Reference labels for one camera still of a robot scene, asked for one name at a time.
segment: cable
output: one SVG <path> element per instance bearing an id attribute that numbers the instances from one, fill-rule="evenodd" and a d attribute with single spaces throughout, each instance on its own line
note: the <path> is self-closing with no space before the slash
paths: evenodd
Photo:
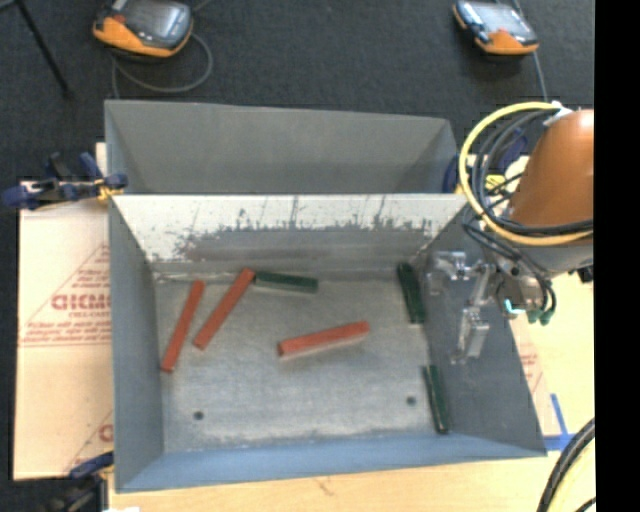
<path id="1" fill-rule="evenodd" d="M 596 497 L 594 496 L 590 500 L 587 500 L 582 505 L 580 505 L 580 507 L 576 509 L 576 512 L 586 512 L 595 504 L 596 504 Z"/>
<path id="2" fill-rule="evenodd" d="M 501 3 L 500 0 L 494 0 L 496 3 Z M 511 5 L 515 9 L 515 11 L 522 17 L 525 18 L 524 13 L 522 12 L 522 6 L 518 0 L 511 0 Z M 538 50 L 532 53 L 533 63 L 536 70 L 536 77 L 538 79 L 538 85 L 540 86 L 540 91 L 542 94 L 543 101 L 549 101 L 549 96 L 547 94 L 547 86 L 545 85 L 544 74 L 542 73 L 542 66 L 540 65 L 540 59 L 538 58 Z"/>
<path id="3" fill-rule="evenodd" d="M 553 315 L 557 307 L 556 294 L 553 291 L 551 283 L 545 278 L 545 270 L 535 263 L 530 257 L 510 245 L 496 240 L 490 233 L 482 231 L 481 229 L 472 226 L 469 220 L 469 213 L 472 211 L 467 205 L 466 210 L 463 213 L 462 227 L 473 240 L 478 242 L 483 247 L 490 251 L 499 254 L 500 256 L 512 261 L 515 265 L 524 265 L 529 273 L 536 279 L 540 292 L 542 293 L 542 304 L 538 309 L 538 317 L 545 314 L 546 316 Z"/>
<path id="4" fill-rule="evenodd" d="M 493 114 L 485 117 L 482 121 L 480 121 L 471 131 L 467 139 L 464 141 L 462 145 L 462 149 L 460 150 L 459 158 L 458 158 L 458 174 L 459 181 L 462 187 L 464 194 L 467 196 L 467 200 L 473 210 L 481 217 L 481 219 L 487 224 L 489 228 L 495 231 L 497 234 L 501 235 L 505 239 L 519 243 L 523 245 L 532 245 L 532 246 L 551 246 L 551 245 L 559 245 L 566 244 L 569 242 L 573 242 L 575 240 L 582 239 L 586 236 L 589 236 L 593 233 L 592 228 L 584 229 L 578 232 L 570 232 L 570 233 L 562 233 L 562 234 L 534 234 L 534 233 L 516 233 L 511 229 L 507 229 L 505 226 L 499 225 L 499 223 L 495 222 L 491 216 L 485 212 L 484 206 L 480 204 L 478 198 L 474 194 L 474 190 L 472 189 L 472 185 L 470 185 L 470 176 L 467 172 L 467 159 L 469 157 L 471 146 L 476 142 L 478 137 L 485 131 L 485 129 L 495 123 L 496 121 L 519 112 L 526 111 L 558 111 L 561 106 L 553 103 L 545 103 L 545 102 L 525 102 L 525 103 L 517 103 L 514 105 L 510 105 L 504 108 L 501 108 L 494 112 Z M 476 162 L 482 162 L 482 154 L 478 154 L 476 156 Z"/>
<path id="5" fill-rule="evenodd" d="M 575 466 L 576 461 L 595 437 L 596 419 L 594 417 L 573 436 L 569 444 L 562 450 L 547 480 L 536 512 L 547 512 L 551 510 L 553 501 L 559 492 L 560 486 L 565 481 L 567 474 Z"/>
<path id="6" fill-rule="evenodd" d="M 198 5 L 192 7 L 191 10 L 193 12 L 198 12 L 200 9 L 202 9 L 203 7 L 206 7 L 210 3 L 211 3 L 211 0 L 202 0 L 202 2 L 200 2 Z"/>
<path id="7" fill-rule="evenodd" d="M 518 233 L 531 236 L 547 236 L 556 234 L 572 234 L 585 229 L 591 229 L 593 227 L 593 220 L 580 221 L 568 224 L 561 224 L 557 226 L 523 226 L 520 223 L 510 221 L 509 219 L 500 219 L 493 213 L 493 208 L 489 207 L 486 194 L 486 176 L 489 170 L 492 168 L 493 162 L 496 159 L 496 155 L 501 155 L 504 151 L 504 147 L 508 145 L 509 139 L 511 139 L 513 133 L 519 133 L 523 125 L 530 125 L 534 120 L 539 117 L 547 115 L 547 112 L 534 111 L 533 113 L 520 114 L 515 120 L 512 120 L 509 125 L 497 131 L 483 144 L 479 154 L 481 158 L 476 158 L 473 165 L 473 172 L 471 174 L 472 190 L 475 196 L 478 198 L 479 204 L 482 206 L 485 214 L 496 224 L 502 228 L 508 229 L 512 233 Z M 489 151 L 486 151 L 486 146 L 492 142 L 493 145 Z"/>
<path id="8" fill-rule="evenodd" d="M 205 43 L 205 41 L 200 36 L 198 36 L 197 34 L 193 34 L 192 33 L 191 37 L 193 37 L 193 39 L 196 42 L 198 42 L 198 44 L 200 44 L 200 46 L 204 50 L 205 55 L 207 57 L 207 64 L 206 64 L 205 70 L 197 80 L 195 80 L 195 81 L 193 81 L 193 82 L 191 82 L 189 84 L 180 86 L 180 87 L 159 87 L 159 86 L 144 82 L 141 79 L 133 76 L 131 73 L 129 73 L 126 69 L 124 69 L 118 63 L 118 60 L 117 60 L 116 57 L 112 57 L 113 67 L 112 67 L 112 73 L 111 73 L 111 83 L 112 83 L 114 96 L 116 98 L 120 97 L 120 92 L 119 92 L 118 84 L 117 84 L 117 74 L 118 74 L 118 72 L 121 73 L 125 78 L 129 79 L 131 82 L 139 85 L 140 87 L 142 87 L 144 89 L 148 89 L 150 91 L 159 92 L 159 93 L 163 93 L 163 94 L 179 94 L 179 93 L 183 93 L 183 92 L 187 92 L 187 91 L 190 91 L 192 89 L 195 89 L 196 87 L 198 87 L 201 84 L 203 84 L 209 78 L 209 76 L 211 75 L 211 73 L 213 71 L 213 55 L 211 53 L 211 50 L 209 49 L 209 47 Z"/>

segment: wooden block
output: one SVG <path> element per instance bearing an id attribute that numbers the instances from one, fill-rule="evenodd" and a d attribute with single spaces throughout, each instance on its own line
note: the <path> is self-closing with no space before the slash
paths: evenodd
<path id="1" fill-rule="evenodd" d="M 248 268 L 245 268 L 240 272 L 234 283 L 229 287 L 227 293 L 218 303 L 216 308 L 211 313 L 211 316 L 207 319 L 205 324 L 200 329 L 200 332 L 195 337 L 193 344 L 200 350 L 207 348 L 207 345 L 211 341 L 211 338 L 218 332 L 218 329 L 222 326 L 229 313 L 236 306 L 246 289 L 249 287 L 255 272 Z"/>
<path id="2" fill-rule="evenodd" d="M 278 343 L 278 355 L 281 359 L 289 359 L 328 348 L 357 343 L 369 334 L 369 330 L 369 323 L 361 321 L 290 338 Z"/>
<path id="3" fill-rule="evenodd" d="M 184 340 L 189 332 L 189 326 L 191 325 L 193 316 L 196 312 L 200 299 L 202 298 L 202 294 L 204 293 L 204 288 L 204 281 L 200 280 L 194 281 L 191 285 L 191 290 L 182 309 L 182 314 L 176 323 L 173 336 L 171 337 L 171 341 L 165 350 L 164 358 L 160 364 L 160 369 L 162 371 L 173 371 L 176 362 L 178 361 L 178 356 L 180 355 Z"/>

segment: metal bracket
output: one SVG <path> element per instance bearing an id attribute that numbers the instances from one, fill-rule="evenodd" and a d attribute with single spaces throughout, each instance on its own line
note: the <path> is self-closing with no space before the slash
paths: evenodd
<path id="1" fill-rule="evenodd" d="M 469 280 L 475 277 L 473 291 L 461 311 L 458 345 L 452 354 L 452 363 L 464 363 L 468 358 L 478 358 L 489 334 L 489 323 L 482 320 L 481 308 L 491 302 L 492 278 L 497 267 L 492 263 L 478 262 L 466 265 L 463 251 L 438 251 L 432 260 L 432 271 L 427 273 L 431 295 L 439 295 L 449 281 Z"/>

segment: clamp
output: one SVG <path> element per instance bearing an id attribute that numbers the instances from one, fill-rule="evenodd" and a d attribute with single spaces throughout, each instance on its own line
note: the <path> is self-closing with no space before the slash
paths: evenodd
<path id="1" fill-rule="evenodd" d="M 10 208 L 29 210 L 89 198 L 106 202 L 110 196 L 121 194 L 129 183 L 126 174 L 104 176 L 88 152 L 82 153 L 79 160 L 84 170 L 82 174 L 71 171 L 60 154 L 53 153 L 45 164 L 43 180 L 6 189 L 2 193 L 2 202 Z"/>
<path id="2" fill-rule="evenodd" d="M 74 467 L 67 478 L 74 485 L 59 496 L 42 504 L 37 510 L 43 512 L 80 512 L 80 510 L 103 511 L 108 508 L 107 480 L 103 475 L 114 464 L 113 451 L 103 453 Z"/>

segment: green block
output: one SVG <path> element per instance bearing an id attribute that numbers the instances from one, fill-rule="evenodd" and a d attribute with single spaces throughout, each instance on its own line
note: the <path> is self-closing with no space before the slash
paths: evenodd
<path id="1" fill-rule="evenodd" d="M 276 288 L 278 290 L 303 293 L 316 293 L 318 291 L 317 279 L 276 272 L 256 272 L 253 282 L 256 286 Z"/>
<path id="2" fill-rule="evenodd" d="M 422 324 L 425 321 L 424 303 L 420 292 L 420 283 L 409 263 L 400 263 L 396 269 L 404 302 L 407 305 L 409 319 L 412 324 Z"/>
<path id="3" fill-rule="evenodd" d="M 449 413 L 447 411 L 444 393 L 442 392 L 442 383 L 440 382 L 438 367 L 433 364 L 423 366 L 422 375 L 427 385 L 427 395 L 429 397 L 433 425 L 439 434 L 446 434 L 449 432 Z"/>

